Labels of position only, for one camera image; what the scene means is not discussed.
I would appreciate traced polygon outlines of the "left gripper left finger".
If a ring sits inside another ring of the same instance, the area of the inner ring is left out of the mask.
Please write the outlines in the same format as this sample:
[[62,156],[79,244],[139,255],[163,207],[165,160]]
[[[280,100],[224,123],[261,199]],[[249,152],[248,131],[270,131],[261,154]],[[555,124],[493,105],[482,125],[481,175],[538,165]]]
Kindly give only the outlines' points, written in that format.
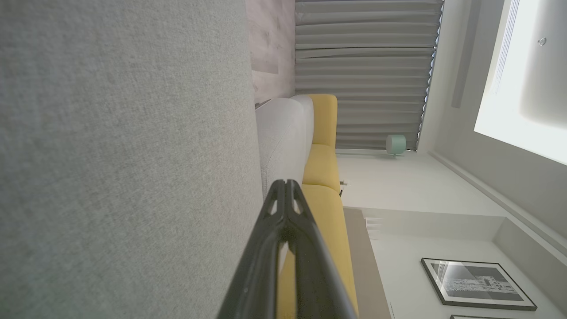
[[254,224],[217,319],[275,319],[285,180],[276,180]]

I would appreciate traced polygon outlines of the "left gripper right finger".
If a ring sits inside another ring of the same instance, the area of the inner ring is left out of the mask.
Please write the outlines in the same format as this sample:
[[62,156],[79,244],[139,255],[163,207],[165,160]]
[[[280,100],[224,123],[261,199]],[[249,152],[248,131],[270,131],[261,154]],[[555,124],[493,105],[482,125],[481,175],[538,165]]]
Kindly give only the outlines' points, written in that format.
[[286,240],[295,256],[296,319],[358,319],[300,186],[286,184]]

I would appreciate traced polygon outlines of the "small grey sofa cushion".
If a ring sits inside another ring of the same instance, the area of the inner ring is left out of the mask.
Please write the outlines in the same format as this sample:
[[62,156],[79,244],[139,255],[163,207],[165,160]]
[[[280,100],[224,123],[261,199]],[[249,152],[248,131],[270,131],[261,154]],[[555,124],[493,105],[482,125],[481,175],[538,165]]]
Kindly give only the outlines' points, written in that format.
[[263,197],[275,180],[303,181],[314,135],[313,101],[273,98],[255,110]]

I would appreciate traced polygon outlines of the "mint green lamp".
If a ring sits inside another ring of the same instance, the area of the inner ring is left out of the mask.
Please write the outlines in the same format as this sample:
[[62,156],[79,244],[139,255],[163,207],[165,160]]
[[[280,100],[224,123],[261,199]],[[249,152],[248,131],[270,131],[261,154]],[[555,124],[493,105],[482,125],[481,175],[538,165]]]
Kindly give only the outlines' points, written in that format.
[[388,155],[394,158],[402,156],[406,150],[407,140],[405,135],[388,135],[385,140],[385,149]]

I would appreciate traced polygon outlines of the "grey pleated curtain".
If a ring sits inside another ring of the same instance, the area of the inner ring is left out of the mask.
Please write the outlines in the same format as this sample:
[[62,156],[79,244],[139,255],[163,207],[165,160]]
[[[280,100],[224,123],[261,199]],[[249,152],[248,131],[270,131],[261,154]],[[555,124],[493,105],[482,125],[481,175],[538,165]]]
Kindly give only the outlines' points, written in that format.
[[415,151],[444,0],[298,0],[295,90],[338,99],[339,149]]

